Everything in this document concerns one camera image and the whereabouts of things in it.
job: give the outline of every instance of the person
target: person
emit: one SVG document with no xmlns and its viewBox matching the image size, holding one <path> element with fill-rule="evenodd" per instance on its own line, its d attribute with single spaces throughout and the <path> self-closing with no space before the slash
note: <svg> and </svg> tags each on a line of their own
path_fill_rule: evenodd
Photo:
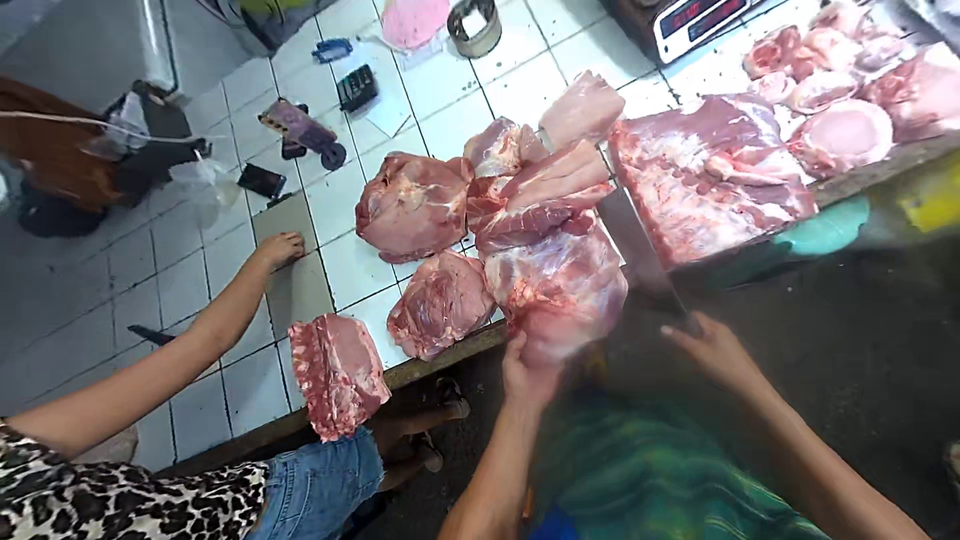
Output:
<svg viewBox="0 0 960 540">
<path fill-rule="evenodd" d="M 769 435 L 787 500 L 809 521 L 734 465 L 682 410 L 587 391 L 546 415 L 529 538 L 928 538 L 804 423 L 729 328 L 696 317 L 702 337 L 669 327 L 663 334 L 752 411 Z M 507 346 L 490 443 L 440 540 L 519 535 L 541 418 L 560 379 L 558 367 L 526 367 L 523 343 L 521 334 Z"/>
<path fill-rule="evenodd" d="M 405 435 L 464 418 L 450 401 L 404 418 L 372 418 L 350 437 L 264 462 L 157 479 L 125 463 L 70 460 L 166 402 L 233 347 L 271 274 L 303 256 L 298 233 L 265 239 L 184 333 L 133 366 L 0 419 L 0 539 L 336 538 L 356 507 L 443 458 L 428 438 L 385 472 L 380 454 Z"/>
</svg>

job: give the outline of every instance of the knife blade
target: knife blade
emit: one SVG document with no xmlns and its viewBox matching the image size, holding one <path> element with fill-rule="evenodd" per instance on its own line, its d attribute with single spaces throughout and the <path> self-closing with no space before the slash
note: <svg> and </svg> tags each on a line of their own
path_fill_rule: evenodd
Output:
<svg viewBox="0 0 960 540">
<path fill-rule="evenodd" d="M 600 201 L 597 212 L 625 261 L 621 269 L 630 288 L 643 295 L 649 307 L 681 318 L 687 332 L 694 336 L 702 335 L 703 330 L 696 318 L 687 313 L 670 275 L 663 268 L 653 240 L 627 189 L 618 185 Z"/>
</svg>

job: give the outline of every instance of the electrical cord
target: electrical cord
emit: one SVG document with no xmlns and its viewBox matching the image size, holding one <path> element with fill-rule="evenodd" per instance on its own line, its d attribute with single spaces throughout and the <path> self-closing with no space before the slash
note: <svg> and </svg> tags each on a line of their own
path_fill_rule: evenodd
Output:
<svg viewBox="0 0 960 540">
<path fill-rule="evenodd" d="M 126 128 L 121 128 L 120 126 L 114 126 L 103 120 L 95 120 L 93 118 L 80 118 L 79 116 L 60 116 L 59 114 L 42 114 L 40 112 L 26 112 L 25 110 L 0 110 L 0 118 L 35 118 L 37 120 L 50 120 L 53 122 L 67 122 L 71 124 L 93 124 L 95 126 L 102 126 L 104 128 L 110 128 L 118 132 L 122 132 L 129 136 L 135 136 L 144 138 L 147 140 L 154 140 L 156 142 L 193 142 L 201 138 L 211 139 L 211 138 L 229 138 L 227 135 L 191 135 L 186 137 L 168 137 L 168 136 L 153 136 L 153 135 L 144 135 L 137 132 L 132 132 Z"/>
</svg>

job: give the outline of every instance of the yellow object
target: yellow object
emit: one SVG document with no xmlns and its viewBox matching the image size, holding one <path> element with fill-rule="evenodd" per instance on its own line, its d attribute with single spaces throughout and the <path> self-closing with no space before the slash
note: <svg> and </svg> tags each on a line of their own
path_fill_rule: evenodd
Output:
<svg viewBox="0 0 960 540">
<path fill-rule="evenodd" d="M 910 224 L 931 233 L 960 224 L 960 151 L 916 170 L 917 177 L 897 196 Z"/>
</svg>

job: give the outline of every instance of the leopard print top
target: leopard print top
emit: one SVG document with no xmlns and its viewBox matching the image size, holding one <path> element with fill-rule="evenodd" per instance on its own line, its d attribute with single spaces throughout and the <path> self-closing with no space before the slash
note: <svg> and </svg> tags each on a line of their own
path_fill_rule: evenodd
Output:
<svg viewBox="0 0 960 540">
<path fill-rule="evenodd" d="M 0 540 L 243 538 L 268 465 L 155 479 L 125 463 L 73 464 L 0 422 Z"/>
</svg>

